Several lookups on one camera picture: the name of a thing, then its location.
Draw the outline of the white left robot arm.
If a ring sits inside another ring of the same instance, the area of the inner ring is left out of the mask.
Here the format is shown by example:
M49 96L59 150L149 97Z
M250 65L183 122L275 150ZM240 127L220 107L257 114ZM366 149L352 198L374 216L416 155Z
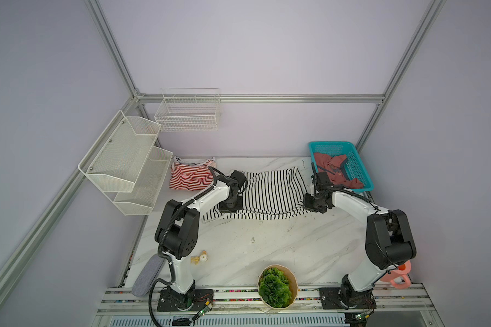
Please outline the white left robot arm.
M164 285L164 303L180 311L186 311L195 304L196 282L192 276L187 257L194 250L199 238L200 218L217 208L224 213L235 213L244 207L243 191L247 187L244 173L235 170L226 175L210 167L212 182L204 190L186 200L170 200L166 203L160 223L155 232L158 257L165 260L170 271L170 280L155 278L148 293L148 310L154 326L156 319L152 296L158 283Z

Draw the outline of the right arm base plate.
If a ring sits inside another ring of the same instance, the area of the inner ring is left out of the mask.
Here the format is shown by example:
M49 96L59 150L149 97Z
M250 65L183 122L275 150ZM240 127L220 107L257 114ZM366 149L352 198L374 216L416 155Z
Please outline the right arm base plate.
M321 287L319 295L323 309L364 310L375 309L371 291L356 292L342 287Z

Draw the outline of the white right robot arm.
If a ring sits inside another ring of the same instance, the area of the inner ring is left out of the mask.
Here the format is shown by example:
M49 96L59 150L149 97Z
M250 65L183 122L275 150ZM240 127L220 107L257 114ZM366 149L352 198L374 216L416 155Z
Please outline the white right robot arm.
M361 194L333 185L328 174L319 172L315 164L312 171L313 192L304 196L304 208L322 214L339 208L361 222L366 235L366 257L354 271L343 276L333 292L327 294L326 289L321 289L323 304L369 309L376 282L417 255L408 217L404 211L380 207Z

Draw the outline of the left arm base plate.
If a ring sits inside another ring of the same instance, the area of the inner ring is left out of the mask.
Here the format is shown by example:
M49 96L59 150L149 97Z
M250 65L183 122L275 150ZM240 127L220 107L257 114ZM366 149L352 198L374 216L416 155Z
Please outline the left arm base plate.
M178 293L171 287L166 287L160 292L156 311L200 311L207 302L214 299L213 290L190 289L186 294Z

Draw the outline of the black white striped tank top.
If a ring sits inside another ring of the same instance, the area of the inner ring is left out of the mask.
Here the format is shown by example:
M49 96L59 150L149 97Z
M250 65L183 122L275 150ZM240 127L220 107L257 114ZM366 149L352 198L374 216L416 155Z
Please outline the black white striped tank top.
M202 222L219 219L284 220L309 212L304 208L307 189L297 167L244 174L247 178L247 185L241 192L244 208L235 213L213 208L202 216Z

